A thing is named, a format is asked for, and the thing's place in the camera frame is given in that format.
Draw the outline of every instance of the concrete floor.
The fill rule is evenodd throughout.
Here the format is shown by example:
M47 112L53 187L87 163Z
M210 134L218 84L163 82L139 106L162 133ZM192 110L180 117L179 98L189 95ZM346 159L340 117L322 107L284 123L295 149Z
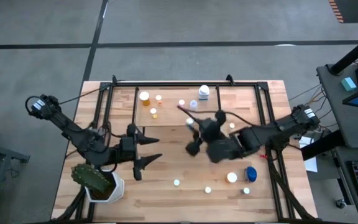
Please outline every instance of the concrete floor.
M0 44L90 44L101 3L2 0ZM260 40L358 40L358 24L338 23L327 0L115 0L108 4L99 42ZM231 74L238 80L284 80L291 98L318 84L317 66L336 62L353 47L99 49L89 79L110 80L115 74L125 80L222 80ZM0 50L0 145L31 155L0 194L0 223L49 219L67 141L51 123L28 116L24 100L42 93L60 100L76 96L89 52ZM312 93L291 105L307 102ZM74 117L75 106L75 101L65 104L64 113ZM327 111L328 103L319 115ZM332 114L322 120L333 123ZM353 206L334 206L341 198L335 180L310 184L320 218L358 223Z

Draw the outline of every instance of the cactus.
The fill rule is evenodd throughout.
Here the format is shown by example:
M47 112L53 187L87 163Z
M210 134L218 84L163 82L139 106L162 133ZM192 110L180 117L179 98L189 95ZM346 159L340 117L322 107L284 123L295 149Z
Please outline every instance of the cactus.
M112 184L98 170L90 165L78 164L71 168L71 177L80 185L105 194Z

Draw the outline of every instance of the potted plant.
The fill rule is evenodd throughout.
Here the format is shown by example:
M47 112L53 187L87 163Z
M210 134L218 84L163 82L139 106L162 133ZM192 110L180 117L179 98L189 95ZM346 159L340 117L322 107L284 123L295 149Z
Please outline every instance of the potted plant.
M113 203L124 195L124 181L111 170L78 164L71 168L71 177L85 187L90 202Z

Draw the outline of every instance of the white pot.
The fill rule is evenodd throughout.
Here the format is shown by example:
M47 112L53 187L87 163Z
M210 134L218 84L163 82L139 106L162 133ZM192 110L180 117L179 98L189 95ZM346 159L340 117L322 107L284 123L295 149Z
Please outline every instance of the white pot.
M90 190L85 187L86 195L88 196L89 202L95 202L95 203L114 203L116 200L120 199L124 195L124 180L119 178L118 174L115 172L112 172L112 176L114 178L114 181L116 182L116 188L111 193L110 197L107 200L96 200L92 197Z

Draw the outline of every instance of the wooden table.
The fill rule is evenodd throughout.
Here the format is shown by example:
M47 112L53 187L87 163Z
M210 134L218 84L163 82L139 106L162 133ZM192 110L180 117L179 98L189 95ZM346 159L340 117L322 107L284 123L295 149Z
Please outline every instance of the wooden table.
M99 88L100 82L85 82L81 94ZM268 81L273 111L276 118L290 113L287 93L283 81ZM139 156L162 153L163 156L151 163L142 171L143 180L136 181L132 174L132 163L121 164L117 173L124 179L125 193L122 199L113 204L97 204L94 212L94 222L256 222L277 221L275 213L272 186L267 167L267 161L260 157L259 152L234 161L222 161L213 164L209 161L205 147L195 157L189 156L185 146L191 141L191 133L184 126L186 115L175 106L178 99L184 99L186 105L198 96L197 88L179 87L142 87L148 91L152 100L151 105L137 105L136 124L146 126L145 135L159 138L160 142L146 146L138 146ZM208 105L200 106L198 110L216 110L218 108L214 97L216 92L211 90ZM115 87L111 112L109 115L112 131L124 133L131 122L134 102L134 87ZM223 110L232 111L252 123L260 124L259 112L255 100L255 92L251 87L221 87L221 106ZM162 95L163 105L158 107L155 95ZM97 92L80 99L75 123L85 128L93 119ZM150 108L157 109L158 118L152 119ZM244 127L237 118L228 116L223 132L230 131L228 124L235 123L236 128ZM117 139L112 138L112 145ZM71 145L67 153L75 150ZM317 216L308 177L301 152L289 147L283 152L287 168L288 181L291 191L300 203L313 216ZM73 154L66 159L57 192L52 218L61 215L69 206L80 186L72 181L71 167L85 160L79 154ZM243 170L253 166L258 172L254 183L244 182ZM237 173L239 180L234 184L225 181L229 172ZM173 180L179 179L178 187ZM203 192L205 187L211 187L212 192ZM241 194L244 187L250 188L250 194ZM287 217L285 197L280 190L283 213Z

